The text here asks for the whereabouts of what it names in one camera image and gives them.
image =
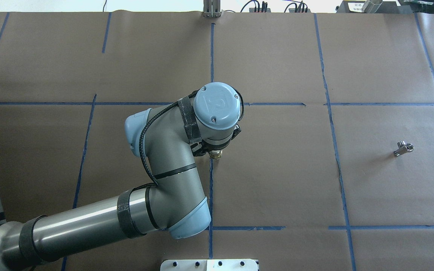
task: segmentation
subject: blue joint cover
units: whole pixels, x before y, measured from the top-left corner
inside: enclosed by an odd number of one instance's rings
[[[205,197],[197,207],[168,230],[174,239],[187,238],[205,230],[209,226],[210,220],[209,205],[207,205],[207,197]]]
[[[228,84],[212,82],[197,92],[193,108],[203,125],[214,130],[227,130],[239,120],[241,100]]]
[[[140,140],[140,134],[142,133],[143,127],[147,124],[148,114],[151,108],[131,115],[125,120],[125,134],[127,137],[128,144],[130,144],[131,152],[137,157],[140,157],[140,152],[138,151],[138,141]],[[143,137],[143,156],[145,156],[145,137]]]

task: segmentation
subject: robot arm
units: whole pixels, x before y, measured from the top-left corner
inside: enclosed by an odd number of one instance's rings
[[[24,224],[0,221],[0,271],[45,264],[161,228],[176,239],[205,230],[211,218],[194,156],[219,157],[240,132],[241,104],[234,88],[215,82],[170,109],[128,117],[130,148],[148,158],[154,183]]]

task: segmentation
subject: round blue cover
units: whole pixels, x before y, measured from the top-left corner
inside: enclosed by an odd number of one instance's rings
[[[227,130],[239,120],[241,100],[234,88],[212,82],[201,88],[193,101],[195,115],[205,126]]]

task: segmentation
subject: white label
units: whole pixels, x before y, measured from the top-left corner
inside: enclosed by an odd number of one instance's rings
[[[364,3],[348,3],[349,11],[363,12]]]

